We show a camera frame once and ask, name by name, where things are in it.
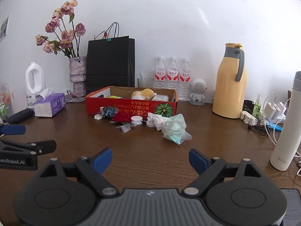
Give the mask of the clear plastic candy wrapper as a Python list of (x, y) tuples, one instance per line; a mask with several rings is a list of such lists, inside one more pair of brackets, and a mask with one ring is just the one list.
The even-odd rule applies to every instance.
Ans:
[(137, 125), (136, 124), (124, 124), (115, 127), (115, 129), (120, 129), (123, 133), (129, 132), (132, 128), (135, 128)]

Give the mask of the greenish plastic bag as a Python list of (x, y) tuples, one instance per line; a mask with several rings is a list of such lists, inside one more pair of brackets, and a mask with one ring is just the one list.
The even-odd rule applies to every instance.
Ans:
[(165, 139), (173, 141), (177, 145), (189, 141), (192, 136), (186, 131), (187, 124), (182, 114), (170, 117), (162, 127), (162, 134)]

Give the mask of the small white cap piece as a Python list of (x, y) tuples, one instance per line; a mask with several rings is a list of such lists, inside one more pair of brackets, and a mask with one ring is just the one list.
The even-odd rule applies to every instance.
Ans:
[(94, 119), (101, 120), (102, 119), (102, 115), (101, 114), (97, 114), (97, 115), (94, 116)]

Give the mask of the red fabric flower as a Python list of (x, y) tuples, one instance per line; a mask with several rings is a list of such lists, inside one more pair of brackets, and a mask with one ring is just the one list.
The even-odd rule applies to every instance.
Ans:
[(117, 112), (114, 117), (112, 118), (112, 123), (121, 123), (121, 124), (128, 124), (132, 121), (132, 115), (129, 113), (126, 113), (124, 111)]

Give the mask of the blue patterned cloth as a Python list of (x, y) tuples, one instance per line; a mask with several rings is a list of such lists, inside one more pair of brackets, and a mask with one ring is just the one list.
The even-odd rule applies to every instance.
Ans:
[(100, 114), (102, 118), (113, 118), (119, 110), (116, 107), (100, 107)]

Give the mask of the white ribbed jar lid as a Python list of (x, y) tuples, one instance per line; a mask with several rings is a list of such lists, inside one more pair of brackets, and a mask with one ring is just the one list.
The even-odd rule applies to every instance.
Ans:
[(143, 122), (142, 116), (132, 116), (131, 117), (131, 124), (133, 125), (141, 125)]

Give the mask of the green tissue pack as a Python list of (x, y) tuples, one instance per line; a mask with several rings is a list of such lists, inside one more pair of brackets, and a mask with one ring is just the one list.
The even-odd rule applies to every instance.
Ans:
[(115, 96), (115, 95), (111, 95), (111, 96), (109, 96), (109, 98), (121, 99), (122, 97), (121, 97), (121, 96)]

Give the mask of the red cardboard pumpkin box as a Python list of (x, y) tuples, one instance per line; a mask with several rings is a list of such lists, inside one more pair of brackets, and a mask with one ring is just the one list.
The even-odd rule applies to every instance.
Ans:
[[(131, 95), (134, 91), (141, 90), (143, 90), (143, 88), (108, 86), (92, 92), (85, 97), (86, 112), (88, 115), (95, 115), (100, 111), (100, 107), (111, 106), (133, 116), (146, 117), (148, 112), (164, 117), (171, 117), (176, 114), (178, 94), (175, 90), (153, 89), (156, 94), (167, 95), (169, 97), (168, 102), (131, 99)], [(122, 98), (109, 98), (111, 95), (121, 96)]]

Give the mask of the cotton swab plastic box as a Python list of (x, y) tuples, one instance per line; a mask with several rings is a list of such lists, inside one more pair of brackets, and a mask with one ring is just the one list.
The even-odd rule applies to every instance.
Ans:
[(161, 102), (168, 102), (169, 97), (164, 94), (157, 94), (152, 98), (152, 101), (161, 101)]

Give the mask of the yellow white plush toy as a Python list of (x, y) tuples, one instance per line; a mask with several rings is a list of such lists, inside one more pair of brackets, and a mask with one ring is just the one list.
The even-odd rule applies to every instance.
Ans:
[(131, 99), (141, 99), (151, 101), (157, 94), (150, 88), (145, 88), (141, 91), (134, 91)]

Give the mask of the right water bottle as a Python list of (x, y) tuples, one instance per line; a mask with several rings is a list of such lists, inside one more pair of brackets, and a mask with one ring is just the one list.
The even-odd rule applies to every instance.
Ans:
[(179, 101), (187, 101), (190, 87), (191, 69), (189, 59), (183, 58), (179, 74)]

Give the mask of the white astronaut speaker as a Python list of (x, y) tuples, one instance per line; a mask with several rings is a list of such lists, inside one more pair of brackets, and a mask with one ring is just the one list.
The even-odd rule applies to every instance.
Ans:
[(204, 92), (207, 90), (208, 86), (203, 79), (195, 78), (190, 83), (191, 94), (189, 101), (190, 104), (202, 106), (204, 105)]

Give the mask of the white charger adapters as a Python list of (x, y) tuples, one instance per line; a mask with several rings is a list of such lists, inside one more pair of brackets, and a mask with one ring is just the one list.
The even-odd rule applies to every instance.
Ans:
[(263, 116), (271, 123), (283, 123), (286, 119), (287, 106), (284, 102), (270, 103), (268, 102), (263, 109)]

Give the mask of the purple ceramic vase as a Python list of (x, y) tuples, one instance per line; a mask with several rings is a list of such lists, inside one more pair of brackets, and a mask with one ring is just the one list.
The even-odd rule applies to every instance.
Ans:
[(69, 59), (69, 80), (73, 85), (73, 93), (79, 97), (86, 95), (87, 57)]

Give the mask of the black paper shopping bag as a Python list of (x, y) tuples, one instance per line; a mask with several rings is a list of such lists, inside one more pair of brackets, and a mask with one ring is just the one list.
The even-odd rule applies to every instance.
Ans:
[(135, 86), (135, 40), (119, 35), (119, 23), (113, 22), (88, 42), (86, 91), (107, 86)]

